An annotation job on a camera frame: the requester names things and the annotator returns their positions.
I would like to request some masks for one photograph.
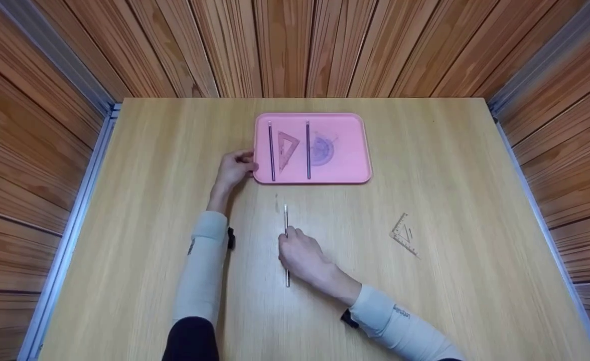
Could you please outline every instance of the table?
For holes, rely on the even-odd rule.
[[[468,359],[590,359],[590,342],[482,99],[127,99],[42,361],[161,358],[190,231],[221,155],[263,112],[355,112],[365,185],[235,195],[217,325],[222,359],[394,359],[277,260],[283,204],[348,274],[448,335]],[[388,233],[402,213],[419,258]]]

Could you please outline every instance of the arm sleeve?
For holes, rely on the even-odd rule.
[[[410,361],[465,359],[435,327],[371,286],[362,285],[357,301],[349,310],[351,318],[369,338],[400,357]]]
[[[201,317],[217,325],[224,260],[228,249],[226,216],[205,211],[192,232],[173,308],[173,324]]]

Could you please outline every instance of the wooden wall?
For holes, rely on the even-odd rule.
[[[0,360],[21,347],[101,121],[0,12]]]
[[[590,315],[590,34],[501,125]]]
[[[33,0],[125,96],[489,98],[584,0]]]

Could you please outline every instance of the metal frame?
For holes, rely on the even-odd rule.
[[[587,332],[587,336],[589,336],[589,340],[590,340],[590,319],[587,316],[587,313],[584,310],[584,307],[582,306],[582,301],[575,289],[574,283],[572,282],[572,279],[569,276],[569,273],[567,272],[567,268],[565,268],[565,263],[563,263],[563,260],[560,256],[560,254],[558,253],[558,248],[556,247],[556,243],[554,242],[554,239],[551,237],[551,233],[549,232],[549,228],[547,227],[547,223],[545,222],[545,219],[542,217],[542,213],[540,212],[540,208],[538,207],[538,203],[536,203],[536,199],[534,198],[534,195],[532,194],[531,189],[529,188],[529,183],[527,183],[527,179],[525,178],[525,175],[522,173],[522,169],[520,168],[520,164],[518,163],[518,160],[516,159],[516,155],[513,153],[513,150],[511,149],[511,144],[507,140],[507,137],[504,134],[504,131],[502,130],[502,127],[500,126],[499,123],[496,123],[496,128],[498,128],[498,133],[500,133],[500,137],[502,138],[502,142],[504,143],[504,147],[506,148],[507,153],[509,154],[509,158],[511,159],[511,164],[513,164],[513,168],[516,171],[516,174],[518,174],[518,178],[520,180],[520,185],[522,186],[522,191],[525,192],[525,195],[527,196],[527,200],[529,201],[529,205],[531,206],[531,211],[533,211],[534,216],[536,217],[536,220],[538,221],[538,225],[540,226],[540,230],[542,231],[543,236],[545,236],[545,240],[547,241],[547,245],[549,246],[549,250],[551,251],[551,255],[554,256],[554,261],[556,261],[556,266],[558,267],[558,270],[559,270],[561,276],[563,277],[563,281],[565,281],[565,286],[567,287],[569,295],[572,297],[572,301],[574,302],[574,306],[576,307],[576,310],[578,311],[578,315],[581,318],[582,325],[584,326],[584,328]]]
[[[43,286],[43,292],[36,304],[36,309],[34,310],[34,315],[32,315],[27,334],[25,334],[17,361],[33,361],[39,357],[39,353],[43,347],[43,340],[45,339],[45,332],[50,324],[54,306],[56,306],[59,299],[63,281],[70,267],[72,254],[77,245],[81,226],[83,225],[89,201],[96,185],[96,178],[101,169],[120,110],[121,104],[115,104],[112,111],[105,116],[103,127],[96,140],[95,149],[90,158],[81,187],[79,188],[77,199],[74,202],[70,218],[68,219],[68,224],[66,224],[65,230],[63,231],[63,237],[54,256],[45,286]]]
[[[547,75],[547,71],[586,40],[590,33],[590,0],[520,68],[487,102],[492,116],[502,119],[514,101]]]

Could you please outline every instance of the person's right hand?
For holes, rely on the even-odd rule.
[[[285,269],[315,288],[324,286],[335,267],[315,238],[292,226],[286,229],[286,234],[279,235],[279,260]]]
[[[301,229],[288,227],[279,235],[279,260],[295,277],[352,306],[362,289],[362,284],[342,272],[322,252],[318,241]]]

